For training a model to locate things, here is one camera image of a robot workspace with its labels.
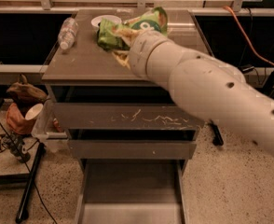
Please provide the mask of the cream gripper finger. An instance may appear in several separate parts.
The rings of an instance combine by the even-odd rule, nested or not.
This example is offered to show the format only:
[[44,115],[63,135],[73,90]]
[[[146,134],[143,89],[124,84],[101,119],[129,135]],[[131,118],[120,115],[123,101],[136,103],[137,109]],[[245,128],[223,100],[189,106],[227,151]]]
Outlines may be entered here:
[[129,53],[127,51],[113,50],[112,54],[120,65],[130,69]]
[[117,28],[115,30],[116,37],[120,37],[127,45],[131,45],[140,33],[139,30],[130,28]]

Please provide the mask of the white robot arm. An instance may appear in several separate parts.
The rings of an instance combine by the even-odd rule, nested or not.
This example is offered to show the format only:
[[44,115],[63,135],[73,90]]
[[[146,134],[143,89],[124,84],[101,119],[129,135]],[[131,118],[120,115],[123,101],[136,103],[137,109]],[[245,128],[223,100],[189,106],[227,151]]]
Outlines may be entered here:
[[274,100],[233,65],[175,44],[152,28],[118,29],[131,72],[166,90],[186,113],[241,134],[274,157]]

